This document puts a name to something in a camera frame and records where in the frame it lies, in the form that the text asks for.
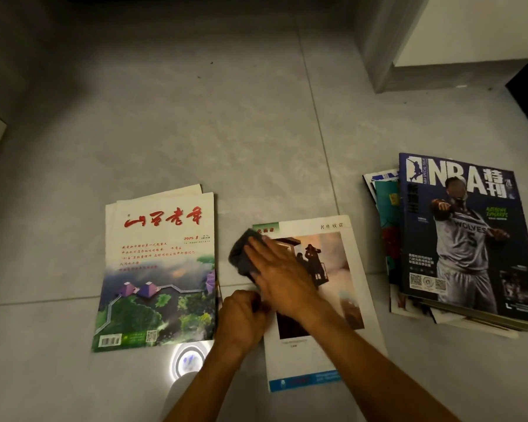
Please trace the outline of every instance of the hand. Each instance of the hand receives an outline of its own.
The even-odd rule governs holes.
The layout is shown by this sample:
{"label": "hand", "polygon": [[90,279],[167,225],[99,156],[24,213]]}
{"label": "hand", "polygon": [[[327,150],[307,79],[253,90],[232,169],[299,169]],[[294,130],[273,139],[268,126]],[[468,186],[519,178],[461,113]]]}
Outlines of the hand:
{"label": "hand", "polygon": [[260,287],[262,298],[281,314],[302,323],[304,316],[324,301],[296,257],[267,236],[262,238],[265,246],[251,237],[250,246],[244,247],[246,255],[260,271],[260,275],[253,273],[252,276]]}
{"label": "hand", "polygon": [[441,212],[448,212],[451,209],[451,204],[444,200],[432,200],[432,203],[435,204]]}
{"label": "hand", "polygon": [[[252,312],[253,305],[258,305],[256,312]],[[260,295],[255,291],[235,290],[225,298],[219,311],[213,348],[223,351],[240,364],[262,339],[269,310],[268,305],[260,304]]]}
{"label": "hand", "polygon": [[510,238],[510,235],[506,231],[499,228],[489,228],[487,233],[491,235],[495,240],[506,240]]}

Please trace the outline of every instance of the nba logo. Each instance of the nba logo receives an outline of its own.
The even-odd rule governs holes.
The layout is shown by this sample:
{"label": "nba logo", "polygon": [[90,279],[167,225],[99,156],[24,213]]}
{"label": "nba logo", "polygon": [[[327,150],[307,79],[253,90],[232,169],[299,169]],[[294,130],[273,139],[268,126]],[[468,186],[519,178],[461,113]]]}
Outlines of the nba logo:
{"label": "nba logo", "polygon": [[422,158],[407,157],[407,182],[424,183]]}

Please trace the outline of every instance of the wolves jersey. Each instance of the wolves jersey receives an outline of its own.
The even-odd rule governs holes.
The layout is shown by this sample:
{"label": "wolves jersey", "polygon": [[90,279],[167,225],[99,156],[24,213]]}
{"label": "wolves jersey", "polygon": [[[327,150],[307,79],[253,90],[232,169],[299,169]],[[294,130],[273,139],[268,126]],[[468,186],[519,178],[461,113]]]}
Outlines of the wolves jersey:
{"label": "wolves jersey", "polygon": [[436,220],[439,259],[451,268],[485,270],[489,267],[485,238],[489,225],[473,211],[473,216],[452,212],[446,220]]}

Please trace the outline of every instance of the wall baseboard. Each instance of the wall baseboard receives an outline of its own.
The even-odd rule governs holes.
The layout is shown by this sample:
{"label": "wall baseboard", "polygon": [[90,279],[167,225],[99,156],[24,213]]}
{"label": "wall baseboard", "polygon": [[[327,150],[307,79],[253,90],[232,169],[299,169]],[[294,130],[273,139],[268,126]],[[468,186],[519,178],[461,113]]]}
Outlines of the wall baseboard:
{"label": "wall baseboard", "polygon": [[384,91],[443,89],[457,86],[503,86],[514,77],[528,59],[436,65],[392,66]]}

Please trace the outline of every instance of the gray tile floor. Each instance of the gray tile floor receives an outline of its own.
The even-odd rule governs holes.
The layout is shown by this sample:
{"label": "gray tile floor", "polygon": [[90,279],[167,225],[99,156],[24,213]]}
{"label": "gray tile floor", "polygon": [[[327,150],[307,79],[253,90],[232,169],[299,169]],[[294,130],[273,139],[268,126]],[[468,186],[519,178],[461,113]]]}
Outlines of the gray tile floor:
{"label": "gray tile floor", "polygon": [[[171,347],[89,350],[104,206],[195,183],[217,194],[222,283],[243,283],[226,254],[250,224],[348,214],[391,359],[465,421],[528,421],[528,333],[389,314],[361,179],[399,151],[512,169],[528,222],[528,121],[501,88],[375,95],[351,32],[270,14],[280,25],[250,32],[85,26],[51,57],[0,147],[0,421],[158,418]],[[343,384],[268,394],[262,348],[221,420],[247,414],[355,420]]]}

